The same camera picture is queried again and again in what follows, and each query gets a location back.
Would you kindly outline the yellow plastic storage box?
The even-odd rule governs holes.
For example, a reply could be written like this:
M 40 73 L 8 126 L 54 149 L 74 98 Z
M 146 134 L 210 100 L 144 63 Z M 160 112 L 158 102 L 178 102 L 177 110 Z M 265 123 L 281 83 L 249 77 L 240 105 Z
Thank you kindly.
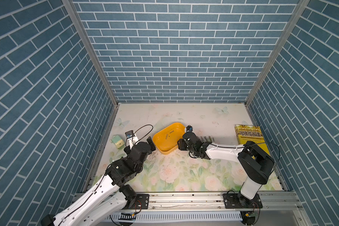
M 172 134 L 165 139 L 166 134 L 174 130 Z M 168 155 L 178 148 L 178 140 L 182 138 L 185 133 L 185 126 L 179 122 L 173 123 L 164 128 L 160 132 L 157 132 L 153 136 L 153 142 L 158 151 L 164 155 Z

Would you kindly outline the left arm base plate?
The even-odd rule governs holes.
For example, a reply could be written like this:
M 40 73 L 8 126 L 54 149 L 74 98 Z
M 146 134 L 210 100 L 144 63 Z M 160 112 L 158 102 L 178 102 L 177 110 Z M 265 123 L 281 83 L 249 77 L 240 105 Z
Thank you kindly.
M 137 194 L 136 198 L 130 198 L 123 210 L 147 210 L 149 205 L 149 194 Z

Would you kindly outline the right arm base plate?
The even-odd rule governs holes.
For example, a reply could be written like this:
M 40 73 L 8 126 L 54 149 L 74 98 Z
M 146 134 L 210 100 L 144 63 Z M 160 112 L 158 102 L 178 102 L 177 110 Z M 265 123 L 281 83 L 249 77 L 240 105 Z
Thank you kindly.
M 238 193 L 225 193 L 222 195 L 226 209 L 261 209 L 263 208 L 259 194 L 253 199 L 247 199 Z

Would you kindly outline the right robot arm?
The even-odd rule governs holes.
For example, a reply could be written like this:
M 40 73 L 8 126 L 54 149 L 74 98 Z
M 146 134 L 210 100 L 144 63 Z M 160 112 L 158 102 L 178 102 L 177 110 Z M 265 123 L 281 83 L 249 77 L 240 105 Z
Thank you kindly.
M 265 185 L 275 165 L 274 159 L 258 144 L 248 141 L 238 146 L 221 146 L 211 142 L 202 142 L 192 131 L 187 131 L 178 140 L 181 151 L 188 151 L 195 158 L 220 159 L 239 162 L 247 178 L 237 196 L 224 195 L 224 202 L 235 201 L 234 206 L 240 208 L 261 208 L 258 191 Z

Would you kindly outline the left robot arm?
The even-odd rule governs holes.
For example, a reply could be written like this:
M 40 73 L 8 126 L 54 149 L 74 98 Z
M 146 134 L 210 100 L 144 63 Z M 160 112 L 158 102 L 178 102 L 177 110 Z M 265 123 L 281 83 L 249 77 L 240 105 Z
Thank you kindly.
M 145 142 L 130 139 L 127 154 L 112 162 L 99 181 L 62 212 L 45 216 L 42 226 L 94 226 L 111 213 L 136 204 L 137 193 L 128 185 L 142 169 L 147 157 L 156 150 L 151 137 Z

